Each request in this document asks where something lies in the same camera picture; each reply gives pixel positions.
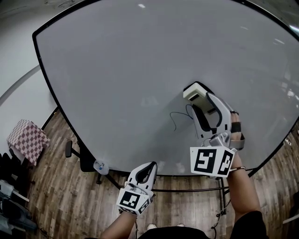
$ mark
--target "forearm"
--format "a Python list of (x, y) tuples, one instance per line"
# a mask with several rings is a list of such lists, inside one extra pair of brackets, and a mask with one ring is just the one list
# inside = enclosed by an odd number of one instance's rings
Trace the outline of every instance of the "forearm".
[(137, 216), (123, 211), (122, 214), (103, 232), (101, 239), (127, 239)]
[[(236, 153), (232, 168), (240, 166), (242, 166), (242, 162), (238, 153)], [(256, 189), (245, 170), (241, 169), (230, 173), (228, 185), (236, 221), (248, 212), (261, 210)]]

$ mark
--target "person's right arm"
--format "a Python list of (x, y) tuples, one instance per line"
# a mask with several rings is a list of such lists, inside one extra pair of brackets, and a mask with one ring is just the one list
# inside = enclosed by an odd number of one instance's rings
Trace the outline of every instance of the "person's right arm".
[[(239, 116), (232, 114), (232, 122), (239, 122)], [(233, 140), (240, 140), (241, 132), (233, 133)], [(238, 152), (235, 154), (232, 169), (242, 166)], [(230, 200), (235, 210), (235, 222), (251, 211), (261, 211), (256, 189), (245, 170), (240, 169), (228, 175)]]

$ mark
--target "black shirt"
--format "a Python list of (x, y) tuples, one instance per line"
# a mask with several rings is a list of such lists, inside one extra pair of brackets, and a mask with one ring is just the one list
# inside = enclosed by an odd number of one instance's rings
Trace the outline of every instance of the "black shirt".
[[(204, 232), (190, 227), (162, 227), (150, 229), (145, 232), (139, 239), (181, 239), (196, 238), (208, 239)], [(231, 239), (268, 239), (266, 234), (265, 223), (263, 222), (260, 211), (252, 211), (241, 217), (234, 225)]]

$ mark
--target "bracelet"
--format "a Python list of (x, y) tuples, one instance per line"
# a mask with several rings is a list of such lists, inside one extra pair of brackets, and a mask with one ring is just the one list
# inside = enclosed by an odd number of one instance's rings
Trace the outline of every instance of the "bracelet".
[(244, 166), (241, 166), (241, 167), (237, 167), (237, 168), (234, 168), (234, 169), (230, 169), (229, 172), (234, 172), (234, 171), (237, 171), (237, 170), (240, 170), (240, 169), (246, 170), (246, 168)]

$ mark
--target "checkered towel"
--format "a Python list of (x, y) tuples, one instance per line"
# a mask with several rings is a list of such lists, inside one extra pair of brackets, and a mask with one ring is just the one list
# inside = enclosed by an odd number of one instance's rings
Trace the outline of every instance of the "checkered towel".
[(42, 152), (42, 149), (49, 146), (50, 139), (45, 132), (37, 127), (30, 120), (20, 120), (7, 138), (8, 146), (14, 146), (32, 164)]

